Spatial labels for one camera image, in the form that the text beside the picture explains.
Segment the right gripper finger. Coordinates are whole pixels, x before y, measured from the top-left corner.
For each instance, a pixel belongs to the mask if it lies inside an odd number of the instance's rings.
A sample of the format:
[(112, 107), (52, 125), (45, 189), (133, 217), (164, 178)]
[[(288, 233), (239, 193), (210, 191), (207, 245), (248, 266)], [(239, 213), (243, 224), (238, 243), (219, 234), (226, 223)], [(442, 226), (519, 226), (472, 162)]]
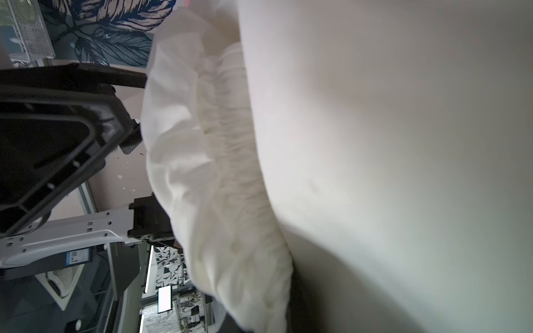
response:
[(306, 298), (305, 286), (298, 271), (294, 271), (291, 276), (290, 301), (287, 308), (287, 331), (289, 333), (316, 332), (312, 312)]

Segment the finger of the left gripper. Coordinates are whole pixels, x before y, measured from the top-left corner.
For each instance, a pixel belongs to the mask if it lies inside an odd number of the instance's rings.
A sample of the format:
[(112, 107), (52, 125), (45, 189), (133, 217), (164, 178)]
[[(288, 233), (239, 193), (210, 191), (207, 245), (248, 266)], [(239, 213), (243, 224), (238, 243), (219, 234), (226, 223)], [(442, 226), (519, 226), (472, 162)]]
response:
[(50, 213), (136, 125), (114, 96), (1, 86), (1, 237)]
[(115, 94), (117, 86), (143, 89), (147, 75), (93, 63), (70, 63), (48, 67), (4, 69), (1, 84), (66, 90), (95, 94)]

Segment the white shorts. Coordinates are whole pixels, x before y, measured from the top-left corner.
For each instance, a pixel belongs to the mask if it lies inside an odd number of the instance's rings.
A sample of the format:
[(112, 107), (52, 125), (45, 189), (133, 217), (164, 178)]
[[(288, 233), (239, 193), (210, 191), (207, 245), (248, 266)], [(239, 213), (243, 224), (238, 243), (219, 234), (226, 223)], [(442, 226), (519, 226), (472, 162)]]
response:
[(532, 331), (531, 1), (200, 1), (155, 32), (152, 190), (247, 332)]

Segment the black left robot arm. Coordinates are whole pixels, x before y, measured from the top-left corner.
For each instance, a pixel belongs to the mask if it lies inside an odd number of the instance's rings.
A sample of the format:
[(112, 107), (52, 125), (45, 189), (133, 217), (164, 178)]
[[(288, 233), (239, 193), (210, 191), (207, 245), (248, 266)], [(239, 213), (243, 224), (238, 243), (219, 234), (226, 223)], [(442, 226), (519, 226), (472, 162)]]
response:
[(106, 243), (174, 243), (155, 196), (113, 211), (49, 218), (109, 154), (129, 154), (141, 143), (141, 126), (115, 88), (146, 82), (143, 73), (90, 63), (1, 71), (2, 268)]

